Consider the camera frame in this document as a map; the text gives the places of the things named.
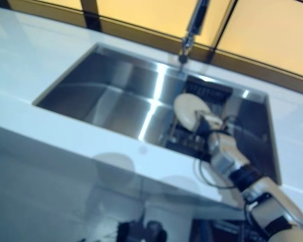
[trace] stainless steel sink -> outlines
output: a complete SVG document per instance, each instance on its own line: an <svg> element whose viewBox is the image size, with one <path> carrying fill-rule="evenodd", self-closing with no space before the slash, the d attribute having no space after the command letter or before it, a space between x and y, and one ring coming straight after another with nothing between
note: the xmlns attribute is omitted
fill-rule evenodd
<svg viewBox="0 0 303 242"><path fill-rule="evenodd" d="M182 92L201 97L222 118L233 117L239 149L280 183L265 93L229 82L179 73L178 69L94 46L34 104L180 153L199 157L207 149L178 124L173 102Z"/></svg>

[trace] faucet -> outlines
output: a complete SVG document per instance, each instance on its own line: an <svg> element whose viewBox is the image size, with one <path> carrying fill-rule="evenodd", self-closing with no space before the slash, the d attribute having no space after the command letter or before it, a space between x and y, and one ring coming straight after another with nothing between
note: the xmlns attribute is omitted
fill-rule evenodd
<svg viewBox="0 0 303 242"><path fill-rule="evenodd" d="M182 47L179 52L178 60L181 63L180 72L184 64L187 63L188 55L194 45L195 35L200 35L204 17L209 5L209 0L198 0L193 15L186 29L186 35L182 38Z"/></svg>

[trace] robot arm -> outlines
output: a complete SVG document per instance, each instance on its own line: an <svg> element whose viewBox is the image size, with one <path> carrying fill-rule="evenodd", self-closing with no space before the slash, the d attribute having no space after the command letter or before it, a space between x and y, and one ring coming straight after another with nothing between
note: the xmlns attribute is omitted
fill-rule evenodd
<svg viewBox="0 0 303 242"><path fill-rule="evenodd" d="M239 189L251 207L250 219L261 233L273 239L270 242L287 241L287 234L293 234L290 231L296 235L303 233L302 212L269 177L250 165L233 137L214 132L209 136L208 144L211 167Z"/></svg>
<svg viewBox="0 0 303 242"><path fill-rule="evenodd" d="M266 176L250 165L238 150L235 139L219 132L219 117L211 113L197 96L181 94L174 102L178 120L197 133L202 123L210 128L208 146L211 167L230 179L250 207L250 220L269 242L303 241L303 214L299 208Z"/></svg>

